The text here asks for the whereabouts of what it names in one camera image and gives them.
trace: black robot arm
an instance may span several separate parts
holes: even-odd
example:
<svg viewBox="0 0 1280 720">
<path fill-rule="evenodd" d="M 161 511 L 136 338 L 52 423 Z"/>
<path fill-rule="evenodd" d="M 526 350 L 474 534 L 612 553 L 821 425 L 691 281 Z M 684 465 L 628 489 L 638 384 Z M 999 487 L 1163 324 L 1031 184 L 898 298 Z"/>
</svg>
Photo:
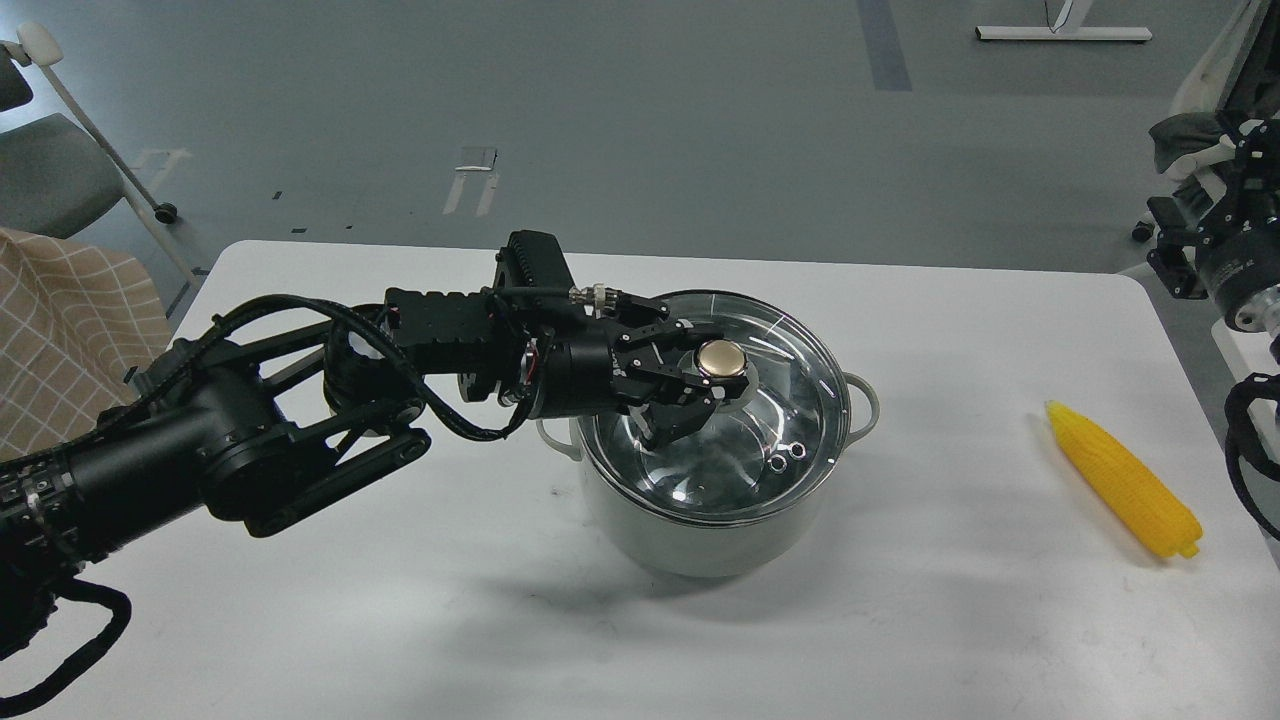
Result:
<svg viewBox="0 0 1280 720">
<path fill-rule="evenodd" d="M 1193 222 L 1193 213 L 1172 197 L 1148 200 L 1160 233 L 1147 261 L 1174 297 L 1210 297 L 1233 331 L 1270 333 L 1271 355 L 1280 361 L 1280 122 L 1248 122 L 1225 111 L 1216 119 L 1235 145 L 1234 159 L 1213 167 L 1225 192 Z M 1225 405 L 1224 451 L 1240 502 L 1263 532 L 1280 539 L 1240 468 L 1244 457 L 1280 482 L 1280 465 L 1267 457 L 1248 414 L 1254 401 L 1277 398 L 1280 375 L 1253 374 L 1236 384 Z"/>
<path fill-rule="evenodd" d="M 497 260 L 493 287 L 471 293 L 390 288 L 381 304 L 357 307 L 251 300 L 215 316 L 200 338 L 175 341 L 137 378 L 138 401 L 104 413 L 93 432 L 0 464 L 0 660 L 45 626 L 55 597 L 115 614 L 41 687 L 0 698 L 0 716 L 47 701 L 119 637 L 128 601 L 77 580 L 84 564 L 200 505 L 253 537 L 275 534 L 421 457 L 431 441 L 410 423 L 425 410 L 479 442 L 506 438 L 530 418 L 628 413 L 643 442 L 658 447 L 746 391 L 745 356 L 730 372 L 698 361 L 707 348 L 722 356 L 732 346 L 719 331 L 671 318 L 657 300 L 576 288 L 553 236 L 513 233 Z M 229 340 L 291 309 L 326 320 L 244 345 Z M 303 351 L 262 375 L 265 363 Z M 276 397 L 317 373 L 333 414 L 300 425 Z M 466 401 L 497 395 L 513 406 L 511 420 L 476 427 L 426 374 L 456 374 Z M 352 452 L 365 436 L 380 439 Z"/>
</svg>

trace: pot lid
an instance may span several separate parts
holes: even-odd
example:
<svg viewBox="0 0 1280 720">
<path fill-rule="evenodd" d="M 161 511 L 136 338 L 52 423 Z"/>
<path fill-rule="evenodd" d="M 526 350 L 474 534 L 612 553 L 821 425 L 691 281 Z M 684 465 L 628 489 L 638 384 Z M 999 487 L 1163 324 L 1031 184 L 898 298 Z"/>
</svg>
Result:
<svg viewBox="0 0 1280 720">
<path fill-rule="evenodd" d="M 751 297 L 662 297 L 672 318 L 714 324 L 728 341 L 680 364 L 708 374 L 746 372 L 751 388 L 699 432 L 657 450 L 640 443 L 627 415 L 582 418 L 591 462 L 623 495 L 677 520 L 755 521 L 808 495 L 831 473 L 849 429 L 849 391 L 831 352 L 795 318 Z"/>
</svg>

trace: gold lid knob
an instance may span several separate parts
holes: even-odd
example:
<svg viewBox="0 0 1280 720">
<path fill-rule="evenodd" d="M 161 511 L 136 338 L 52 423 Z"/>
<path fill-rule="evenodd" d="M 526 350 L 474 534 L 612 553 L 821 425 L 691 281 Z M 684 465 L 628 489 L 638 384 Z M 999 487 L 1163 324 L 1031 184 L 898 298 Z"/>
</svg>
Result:
<svg viewBox="0 0 1280 720">
<path fill-rule="evenodd" d="M 732 378 L 746 370 L 746 354 L 736 342 L 709 340 L 698 348 L 699 372 L 710 378 Z"/>
</svg>

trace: yellow corn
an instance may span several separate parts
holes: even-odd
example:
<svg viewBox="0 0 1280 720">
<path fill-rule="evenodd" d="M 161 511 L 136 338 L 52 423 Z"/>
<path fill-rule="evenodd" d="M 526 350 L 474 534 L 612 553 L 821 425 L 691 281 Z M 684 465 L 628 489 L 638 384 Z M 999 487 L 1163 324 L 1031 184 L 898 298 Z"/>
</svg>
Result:
<svg viewBox="0 0 1280 720">
<path fill-rule="evenodd" d="M 1057 401 L 1044 404 L 1059 447 L 1129 530 L 1161 557 L 1190 557 L 1204 534 L 1196 515 L 1142 460 L 1093 420 Z"/>
</svg>

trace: plaid fabric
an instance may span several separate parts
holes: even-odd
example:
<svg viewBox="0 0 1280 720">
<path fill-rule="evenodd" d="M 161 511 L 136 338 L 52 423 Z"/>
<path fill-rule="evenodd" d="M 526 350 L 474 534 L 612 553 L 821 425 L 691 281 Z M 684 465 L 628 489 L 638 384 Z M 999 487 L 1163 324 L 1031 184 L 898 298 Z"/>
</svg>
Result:
<svg viewBox="0 0 1280 720">
<path fill-rule="evenodd" d="M 0 460 L 83 434 L 133 400 L 124 374 L 170 334 L 136 259 L 0 228 Z"/>
</svg>

